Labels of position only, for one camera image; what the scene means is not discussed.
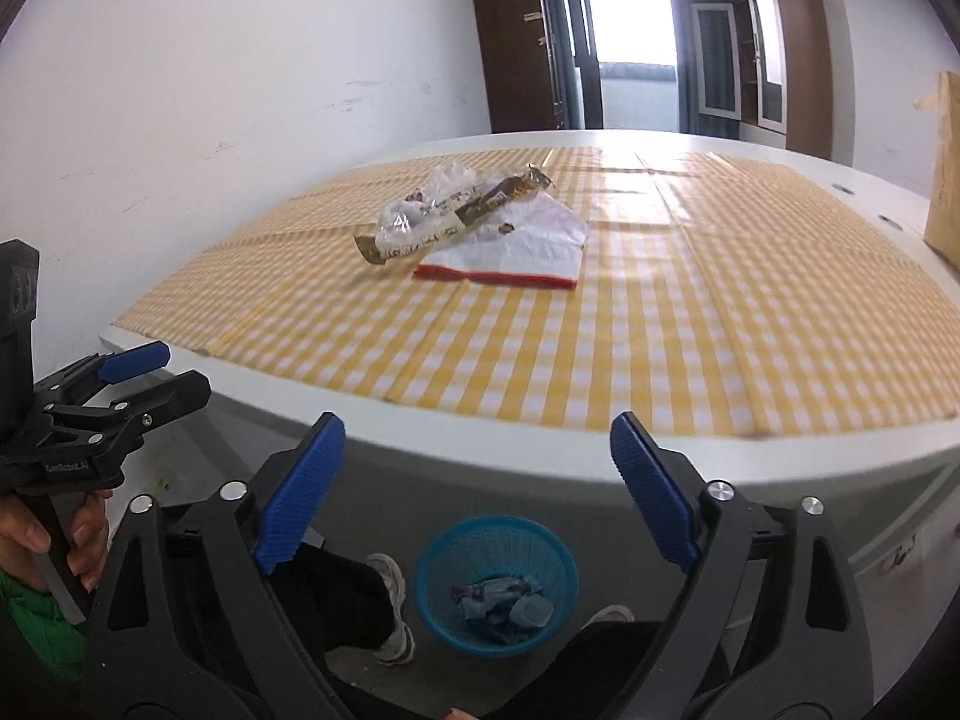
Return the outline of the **white right sneaker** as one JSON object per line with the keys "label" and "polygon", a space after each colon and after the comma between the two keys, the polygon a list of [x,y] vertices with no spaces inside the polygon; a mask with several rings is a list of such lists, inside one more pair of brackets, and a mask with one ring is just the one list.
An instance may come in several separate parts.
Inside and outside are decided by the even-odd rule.
{"label": "white right sneaker", "polygon": [[635,622],[633,611],[625,605],[608,605],[594,613],[586,622],[586,626],[601,624],[601,622]]}

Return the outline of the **white sneaker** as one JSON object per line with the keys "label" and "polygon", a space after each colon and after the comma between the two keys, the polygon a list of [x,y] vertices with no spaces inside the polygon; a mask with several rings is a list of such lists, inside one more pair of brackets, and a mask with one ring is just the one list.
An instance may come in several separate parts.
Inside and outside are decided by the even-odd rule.
{"label": "white sneaker", "polygon": [[402,667],[413,660],[416,651],[415,635],[404,617],[407,601],[407,582],[400,566],[391,556],[374,553],[366,557],[366,564],[376,571],[386,585],[389,605],[394,618],[394,630],[386,644],[376,652],[376,660],[384,667]]}
{"label": "white sneaker", "polygon": [[586,622],[586,626],[601,624],[601,622],[635,622],[633,611],[625,605],[608,605],[594,613]]}

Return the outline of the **green sleeve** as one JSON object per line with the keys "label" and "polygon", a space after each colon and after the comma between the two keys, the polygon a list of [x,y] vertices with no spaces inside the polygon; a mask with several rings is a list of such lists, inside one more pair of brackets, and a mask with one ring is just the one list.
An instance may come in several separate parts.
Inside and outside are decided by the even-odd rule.
{"label": "green sleeve", "polygon": [[2,574],[2,608],[44,673],[60,684],[80,683],[85,667],[86,626],[70,624],[52,595]]}

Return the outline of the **white plastic cup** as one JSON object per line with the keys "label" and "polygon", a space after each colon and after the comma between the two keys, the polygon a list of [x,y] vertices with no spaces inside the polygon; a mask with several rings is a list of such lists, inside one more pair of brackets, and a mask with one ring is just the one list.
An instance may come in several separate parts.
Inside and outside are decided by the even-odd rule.
{"label": "white plastic cup", "polygon": [[509,622],[523,631],[541,631],[550,624],[555,605],[541,593],[519,596],[509,610]]}

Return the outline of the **balcony glass door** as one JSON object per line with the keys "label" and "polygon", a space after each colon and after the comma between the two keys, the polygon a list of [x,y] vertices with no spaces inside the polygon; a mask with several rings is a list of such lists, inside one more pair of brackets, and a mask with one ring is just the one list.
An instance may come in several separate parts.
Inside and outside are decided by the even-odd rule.
{"label": "balcony glass door", "polygon": [[558,0],[566,84],[578,128],[679,128],[672,0]]}

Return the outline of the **blue plastic bag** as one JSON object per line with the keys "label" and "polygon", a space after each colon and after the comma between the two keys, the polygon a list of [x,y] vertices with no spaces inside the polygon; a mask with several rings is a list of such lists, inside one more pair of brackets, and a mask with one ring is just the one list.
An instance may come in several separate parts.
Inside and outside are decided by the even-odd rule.
{"label": "blue plastic bag", "polygon": [[542,593],[542,590],[528,578],[501,575],[470,585],[452,585],[451,600],[478,637],[496,644],[516,644],[537,632],[523,631],[509,622],[514,601],[528,593]]}

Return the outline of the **white left sneaker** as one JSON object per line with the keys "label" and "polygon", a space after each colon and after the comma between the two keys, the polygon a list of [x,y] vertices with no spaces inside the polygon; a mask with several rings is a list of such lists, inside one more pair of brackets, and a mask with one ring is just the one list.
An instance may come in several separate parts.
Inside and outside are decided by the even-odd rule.
{"label": "white left sneaker", "polygon": [[386,585],[389,605],[394,618],[394,630],[386,644],[376,652],[376,660],[384,667],[402,667],[413,660],[416,651],[415,635],[404,617],[407,601],[407,582],[400,566],[391,556],[374,553],[366,557],[366,564],[376,571]]}

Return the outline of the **white red-edged packet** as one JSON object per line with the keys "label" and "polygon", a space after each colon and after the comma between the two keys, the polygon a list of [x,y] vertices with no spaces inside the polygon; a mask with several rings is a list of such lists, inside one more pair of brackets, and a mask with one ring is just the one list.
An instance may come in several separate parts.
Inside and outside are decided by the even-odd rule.
{"label": "white red-edged packet", "polygon": [[413,270],[419,280],[574,289],[589,226],[540,190],[506,203],[466,232],[434,244]]}

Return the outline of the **dark brown wardrobe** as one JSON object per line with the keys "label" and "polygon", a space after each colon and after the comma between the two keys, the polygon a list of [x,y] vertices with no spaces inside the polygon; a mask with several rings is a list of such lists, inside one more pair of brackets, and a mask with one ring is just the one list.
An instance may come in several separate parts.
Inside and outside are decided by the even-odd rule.
{"label": "dark brown wardrobe", "polygon": [[473,0],[494,133],[562,130],[565,93],[548,0]]}

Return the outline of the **clear crumpled plastic wrapper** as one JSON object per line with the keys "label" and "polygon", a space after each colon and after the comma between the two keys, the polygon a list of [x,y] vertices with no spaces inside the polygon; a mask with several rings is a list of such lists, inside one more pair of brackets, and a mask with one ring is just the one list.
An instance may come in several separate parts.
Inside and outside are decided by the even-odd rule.
{"label": "clear crumpled plastic wrapper", "polygon": [[373,241],[383,259],[411,254],[466,229],[457,211],[478,197],[477,172],[460,163],[433,167],[427,180],[377,216]]}

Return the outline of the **cardboard box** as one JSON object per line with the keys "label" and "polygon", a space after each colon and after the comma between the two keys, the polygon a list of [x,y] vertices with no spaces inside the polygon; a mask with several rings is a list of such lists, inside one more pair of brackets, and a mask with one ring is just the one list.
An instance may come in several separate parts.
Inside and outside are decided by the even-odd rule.
{"label": "cardboard box", "polygon": [[931,204],[924,242],[953,270],[960,268],[960,76],[942,70],[937,91],[914,103],[918,109],[937,106],[939,146],[932,177]]}

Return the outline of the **blue plastic waste basket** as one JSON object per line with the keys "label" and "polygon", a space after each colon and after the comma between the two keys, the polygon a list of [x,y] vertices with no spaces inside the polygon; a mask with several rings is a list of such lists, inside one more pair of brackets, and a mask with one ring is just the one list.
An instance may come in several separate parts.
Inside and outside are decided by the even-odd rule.
{"label": "blue plastic waste basket", "polygon": [[528,518],[485,515],[433,538],[413,600],[443,644],[478,658],[529,655],[568,622],[579,572],[566,544]]}

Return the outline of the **brown gold snack wrapper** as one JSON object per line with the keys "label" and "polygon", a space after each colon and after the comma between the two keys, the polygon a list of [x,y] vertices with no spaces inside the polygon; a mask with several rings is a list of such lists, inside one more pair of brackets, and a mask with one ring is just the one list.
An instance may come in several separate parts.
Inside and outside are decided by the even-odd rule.
{"label": "brown gold snack wrapper", "polygon": [[441,163],[427,182],[382,208],[374,231],[356,236],[356,249],[371,265],[386,265],[455,238],[506,203],[552,185],[548,174],[535,164],[480,174],[460,163]]}

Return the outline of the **brown cabinet with glass doors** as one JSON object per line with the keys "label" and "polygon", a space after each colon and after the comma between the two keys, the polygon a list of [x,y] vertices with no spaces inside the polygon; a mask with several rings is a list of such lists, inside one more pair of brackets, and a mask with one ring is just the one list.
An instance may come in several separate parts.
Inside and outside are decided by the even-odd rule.
{"label": "brown cabinet with glass doors", "polygon": [[690,7],[695,110],[737,137],[826,160],[833,76],[823,0],[734,0]]}

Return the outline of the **yellow checkered tablecloth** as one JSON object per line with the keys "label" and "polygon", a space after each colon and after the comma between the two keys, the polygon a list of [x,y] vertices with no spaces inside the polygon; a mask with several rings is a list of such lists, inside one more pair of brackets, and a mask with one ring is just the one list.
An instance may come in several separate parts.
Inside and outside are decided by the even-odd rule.
{"label": "yellow checkered tablecloth", "polygon": [[[449,177],[540,167],[583,223],[573,268],[373,265],[379,211]],[[825,436],[952,421],[958,310],[884,232],[781,164],[494,149],[357,167],[174,271],[119,327],[423,410],[672,436]]]}

